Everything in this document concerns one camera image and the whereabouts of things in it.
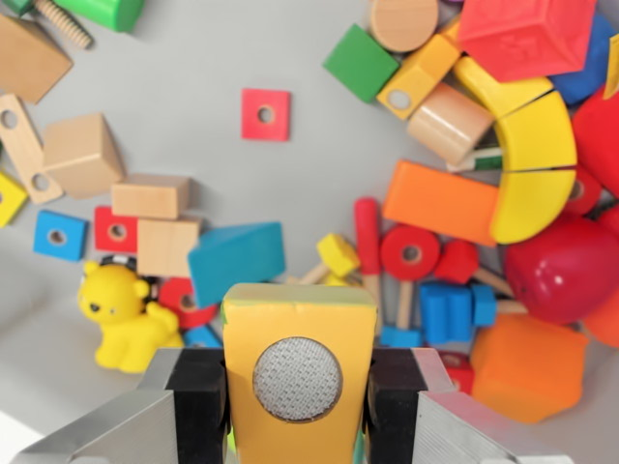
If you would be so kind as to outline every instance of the yellow arch block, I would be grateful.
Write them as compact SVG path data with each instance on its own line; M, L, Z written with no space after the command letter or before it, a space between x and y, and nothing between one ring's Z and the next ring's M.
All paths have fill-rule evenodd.
M514 244L540 233L563 211L575 177L573 169L503 173L490 235Z

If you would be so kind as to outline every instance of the yellow block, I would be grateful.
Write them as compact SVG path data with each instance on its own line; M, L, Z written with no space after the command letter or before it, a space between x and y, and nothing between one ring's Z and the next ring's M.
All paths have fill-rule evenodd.
M563 210L575 177L573 169L503 173L490 226L494 240L514 244L544 230Z
M222 308L228 393L240 462L352 462L376 324L376 305L369 293L350 287L239 284L224 297ZM254 380L261 376L254 377L256 365L267 349L290 337L321 344L339 364L339 397L329 412L314 420L278 419L258 399L260 387ZM277 380L276 370L273 378ZM313 377L297 378L307 385ZM282 396L294 397L295 388Z
M400 119L407 119L452 68L460 50L435 34L402 62L399 71L376 97Z
M454 66L454 74L496 119L552 90L552 82L545 77L499 82L470 56L458 60Z
M504 171L576 164L570 114L558 92L499 119L494 129L503 149Z
M26 190L8 174L0 172L0 228L11 222L26 199Z

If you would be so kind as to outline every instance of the toy apple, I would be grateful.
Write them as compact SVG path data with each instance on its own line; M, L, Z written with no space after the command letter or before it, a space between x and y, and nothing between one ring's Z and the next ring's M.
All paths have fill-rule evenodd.
M531 240L508 247L505 274L516 298L548 322L569 324L619 284L619 240L596 222L563 215Z

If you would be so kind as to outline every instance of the gray circular mesh patch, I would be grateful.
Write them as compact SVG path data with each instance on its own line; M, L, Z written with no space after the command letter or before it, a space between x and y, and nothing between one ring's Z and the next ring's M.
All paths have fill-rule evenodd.
M317 419L338 402L338 360L314 340L285 338L260 356L253 371L253 391L264 409L278 419Z

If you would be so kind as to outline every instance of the orange rectangular block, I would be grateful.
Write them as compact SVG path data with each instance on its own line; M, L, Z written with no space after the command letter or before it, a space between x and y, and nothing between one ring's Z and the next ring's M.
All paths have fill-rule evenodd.
M497 187L401 160L389 186L383 216L494 247L490 223L497 196Z

